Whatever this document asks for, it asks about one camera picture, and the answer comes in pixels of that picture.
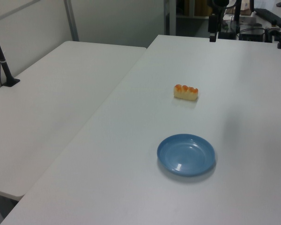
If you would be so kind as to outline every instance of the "desk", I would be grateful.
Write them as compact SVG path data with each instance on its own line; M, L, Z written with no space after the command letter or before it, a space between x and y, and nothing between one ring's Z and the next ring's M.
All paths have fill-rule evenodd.
M207 139L216 167L167 172L157 146L179 133ZM281 225L281 50L158 36L2 223L17 224Z
M255 8L265 8L272 13L276 14L277 16L281 17L281 7L276 7L276 3L281 2L280 0L269 0L269 1L256 1L254 7ZM253 17L256 17L256 22L262 24L264 27L271 27L271 23L260 18L256 15L256 13L252 13Z
M39 179L145 48L65 42L0 88L0 195Z

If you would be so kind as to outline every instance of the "bread roll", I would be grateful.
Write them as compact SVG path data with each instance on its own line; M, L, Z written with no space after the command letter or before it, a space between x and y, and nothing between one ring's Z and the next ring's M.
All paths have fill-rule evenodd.
M193 87L187 87L186 85L181 86L177 84L174 87L174 97L185 100L195 101L198 98L199 90Z

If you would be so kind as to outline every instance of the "white wall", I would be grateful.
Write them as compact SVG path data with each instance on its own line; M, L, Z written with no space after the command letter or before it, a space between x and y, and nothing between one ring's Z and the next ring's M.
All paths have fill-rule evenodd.
M14 77L68 40L63 0L41 0L0 20L0 45Z
M80 41L148 47L164 34L163 0L72 0Z

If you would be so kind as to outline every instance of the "blue plate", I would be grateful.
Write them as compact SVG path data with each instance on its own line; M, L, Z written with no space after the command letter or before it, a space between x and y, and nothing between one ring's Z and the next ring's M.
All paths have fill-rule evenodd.
M215 163L211 144L201 137L189 134L164 139L157 148L157 157L166 169L181 176L202 174Z

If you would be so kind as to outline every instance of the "plate rim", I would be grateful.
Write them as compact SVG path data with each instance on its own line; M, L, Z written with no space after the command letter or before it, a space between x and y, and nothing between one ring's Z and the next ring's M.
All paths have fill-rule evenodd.
M191 172L180 172L180 171L172 170L172 168L170 168L170 167L168 167L167 165L165 165L165 164L163 163L163 161L162 161L162 160L160 159L160 157L159 157L159 152L161 151L161 145L163 145L163 144L164 144L168 139L170 139L170 138L173 138L173 137L175 137L175 136L183 136L183 135L201 139L201 140L203 140L204 142L206 142L206 143L210 146L210 149L208 149L208 150L210 150L211 153L212 153L211 164L208 165L206 168L204 168L204 169L203 169L202 171L200 171L200 172L193 172L193 173L191 173ZM164 167L165 169L167 169L168 171L170 171L171 173L176 174L176 175L180 175L180 176L185 176L185 177L186 177L186 176L187 176L187 177L192 177L192 176L201 175L201 174L203 174L203 173L209 171L209 170L215 165L215 150L214 150L213 146L210 144L210 142L208 142L206 139L204 139L204 138L202 138L202 137L200 137L200 136L192 135L192 134L176 134L176 135L171 135L171 136L166 137L165 139L163 139L163 140L159 143L159 145L158 145L158 147L157 147L157 158L158 158L158 161L163 165L163 167Z

